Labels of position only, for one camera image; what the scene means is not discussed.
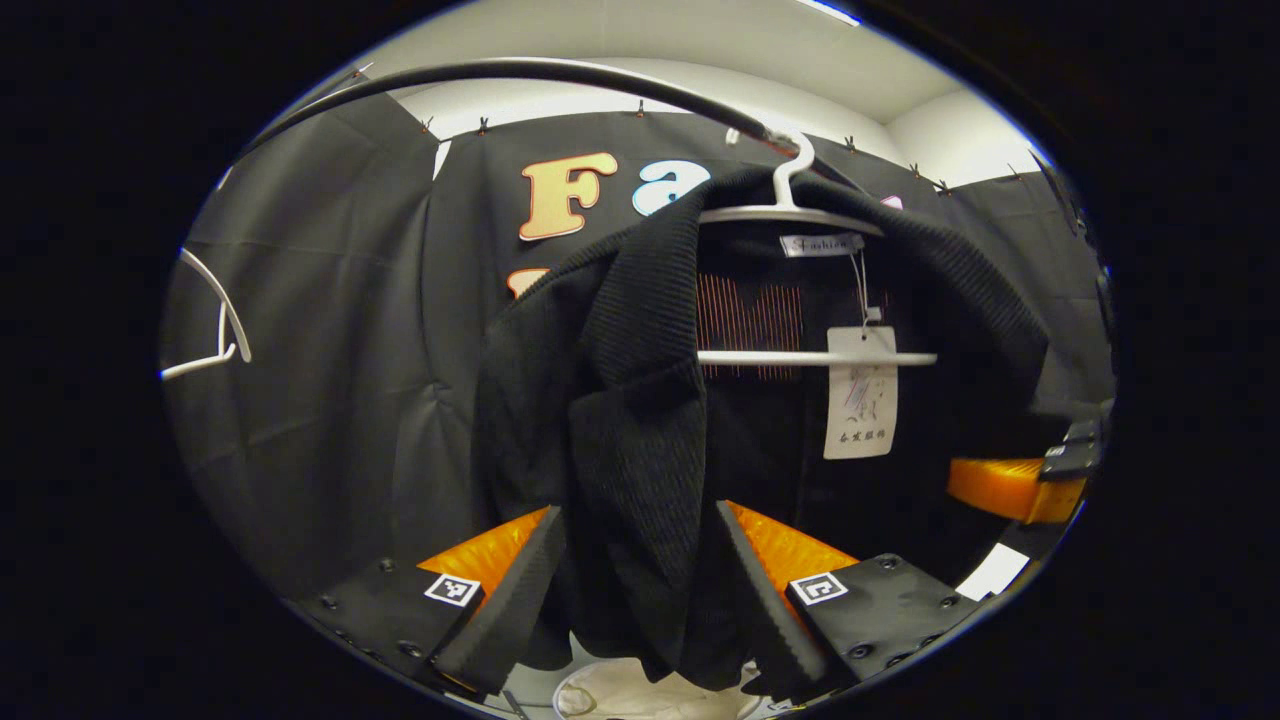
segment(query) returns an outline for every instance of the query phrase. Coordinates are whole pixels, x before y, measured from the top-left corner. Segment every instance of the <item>black metal plate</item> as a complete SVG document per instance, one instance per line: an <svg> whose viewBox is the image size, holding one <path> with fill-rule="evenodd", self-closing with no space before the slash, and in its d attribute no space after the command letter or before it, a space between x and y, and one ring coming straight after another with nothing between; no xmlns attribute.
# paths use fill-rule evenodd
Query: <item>black metal plate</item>
<svg viewBox="0 0 1280 720"><path fill-rule="evenodd" d="M415 676L484 597L479 582L384 559L297 605L356 650Z"/></svg>
<svg viewBox="0 0 1280 720"><path fill-rule="evenodd" d="M1075 480L1093 471L1102 459L1102 446L1097 442L1073 442L1051 447L1044 454L1039 479Z"/></svg>
<svg viewBox="0 0 1280 720"><path fill-rule="evenodd" d="M1071 427L1066 429L1066 437L1062 442L1066 445L1074 442L1094 442L1102 436L1102 423L1097 419L1080 420L1079 423L1071 423Z"/></svg>
<svg viewBox="0 0 1280 720"><path fill-rule="evenodd" d="M859 680L896 665L978 607L896 555L796 580L787 598Z"/></svg>

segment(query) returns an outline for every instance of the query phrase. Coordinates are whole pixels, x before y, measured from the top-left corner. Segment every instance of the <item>ceiling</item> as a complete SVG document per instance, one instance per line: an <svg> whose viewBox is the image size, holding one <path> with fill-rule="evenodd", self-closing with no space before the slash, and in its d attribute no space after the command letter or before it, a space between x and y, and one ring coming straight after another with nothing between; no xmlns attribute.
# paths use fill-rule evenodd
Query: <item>ceiling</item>
<svg viewBox="0 0 1280 720"><path fill-rule="evenodd" d="M881 124L964 86L867 26L795 0L476 0L365 54L379 78L480 58L654 58L780 82ZM404 97L421 88L398 91Z"/></svg>

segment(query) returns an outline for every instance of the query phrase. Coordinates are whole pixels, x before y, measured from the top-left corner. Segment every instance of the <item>white hanger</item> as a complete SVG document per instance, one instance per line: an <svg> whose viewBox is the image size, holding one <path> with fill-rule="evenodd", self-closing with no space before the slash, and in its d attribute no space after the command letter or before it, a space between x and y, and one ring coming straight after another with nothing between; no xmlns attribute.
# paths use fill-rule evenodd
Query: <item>white hanger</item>
<svg viewBox="0 0 1280 720"><path fill-rule="evenodd" d="M160 379L169 380L177 378L178 375L186 375L192 370L198 370L201 368L210 368L212 365L221 365L223 363L230 360L232 356L236 354L236 343L233 342L228 345L225 348L223 347L223 343L227 341L228 315L230 315L232 320L232 332L236 333L236 340L239 341L241 359L243 359L246 363L251 361L253 359L253 354L250 352L248 338L244 337L244 327L241 324L239 315L236 313L236 306L232 305L232 300L227 297L227 291L223 290L221 283L219 283L218 278L215 278L214 274L209 272L209 268L206 268L205 264L201 263L198 258L192 255L186 247L183 247L182 251L178 254L178 259L195 268L196 272L200 273L202 278L205 278L205 282L207 282L210 287L214 288L214 292L218 293L219 300L223 301L221 306L218 309L218 352L215 355L210 355L209 357L201 357L200 360L192 360L191 363L183 363L180 365L174 365L173 368L160 370Z"/></svg>
<svg viewBox="0 0 1280 720"><path fill-rule="evenodd" d="M774 135L790 138L800 152L792 160L787 160L773 170L773 192L777 202L773 205L742 205L739 208L722 208L707 210L699 215L699 223L724 223L732 220L791 220L801 223L814 223L837 228L852 229L861 233L884 237L884 232L878 227L845 215L800 208L791 197L791 178L813 165L813 143L805 135L796 129L774 131ZM733 131L730 131L724 141L732 145L737 140ZM893 352L893 354L860 354L860 352L782 352L782 351L746 351L746 350L700 350L698 363L701 365L786 365L786 366L833 366L833 365L933 365L938 356L931 352Z"/></svg>

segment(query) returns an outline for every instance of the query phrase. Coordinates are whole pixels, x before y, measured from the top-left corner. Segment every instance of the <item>white paper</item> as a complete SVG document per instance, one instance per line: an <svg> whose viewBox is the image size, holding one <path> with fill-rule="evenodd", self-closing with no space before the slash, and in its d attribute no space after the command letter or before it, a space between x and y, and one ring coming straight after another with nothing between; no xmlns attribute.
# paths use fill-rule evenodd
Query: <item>white paper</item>
<svg viewBox="0 0 1280 720"><path fill-rule="evenodd" d="M831 352L892 355L897 343L893 328L829 328ZM827 401L827 460L850 460L888 455L897 427L897 365L835 365Z"/></svg>
<svg viewBox="0 0 1280 720"><path fill-rule="evenodd" d="M960 583L956 592L974 601L987 597L988 592L1000 594L1023 571L1030 557L997 542L982 565Z"/></svg>

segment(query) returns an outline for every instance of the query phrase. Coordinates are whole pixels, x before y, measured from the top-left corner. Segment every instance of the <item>white price tag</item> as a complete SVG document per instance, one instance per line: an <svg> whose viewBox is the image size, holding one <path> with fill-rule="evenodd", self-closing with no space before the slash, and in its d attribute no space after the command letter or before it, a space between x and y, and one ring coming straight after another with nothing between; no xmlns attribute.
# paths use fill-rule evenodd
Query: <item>white price tag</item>
<svg viewBox="0 0 1280 720"><path fill-rule="evenodd" d="M893 328L827 329L831 352L890 355L896 352ZM897 427L897 365L835 365L827 402L827 460L888 455Z"/></svg>

